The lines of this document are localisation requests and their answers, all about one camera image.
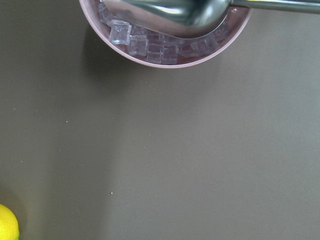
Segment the yellow lemon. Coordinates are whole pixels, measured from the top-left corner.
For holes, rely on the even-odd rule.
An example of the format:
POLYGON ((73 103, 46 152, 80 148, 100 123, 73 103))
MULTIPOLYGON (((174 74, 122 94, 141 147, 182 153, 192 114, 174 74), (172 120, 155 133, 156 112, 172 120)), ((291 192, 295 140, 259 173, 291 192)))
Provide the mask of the yellow lemon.
POLYGON ((0 239, 18 240, 20 237, 19 223, 15 214, 5 205, 0 205, 0 239))

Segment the clear ice cube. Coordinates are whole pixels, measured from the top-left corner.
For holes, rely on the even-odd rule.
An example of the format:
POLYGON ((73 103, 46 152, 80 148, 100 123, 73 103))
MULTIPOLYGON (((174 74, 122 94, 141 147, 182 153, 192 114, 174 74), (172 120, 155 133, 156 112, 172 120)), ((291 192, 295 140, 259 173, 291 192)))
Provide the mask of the clear ice cube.
POLYGON ((123 20, 113 19, 111 21, 111 30, 109 40, 113 45, 125 45, 130 44, 130 34, 132 26, 123 20))

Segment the steel ice scoop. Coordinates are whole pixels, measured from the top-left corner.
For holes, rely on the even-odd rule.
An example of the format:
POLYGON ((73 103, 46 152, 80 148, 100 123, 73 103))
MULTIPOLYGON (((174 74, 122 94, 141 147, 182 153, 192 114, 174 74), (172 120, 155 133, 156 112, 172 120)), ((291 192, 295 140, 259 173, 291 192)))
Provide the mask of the steel ice scoop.
POLYGON ((230 7, 319 14, 318 0, 105 0, 119 19, 181 39, 215 30, 230 7))

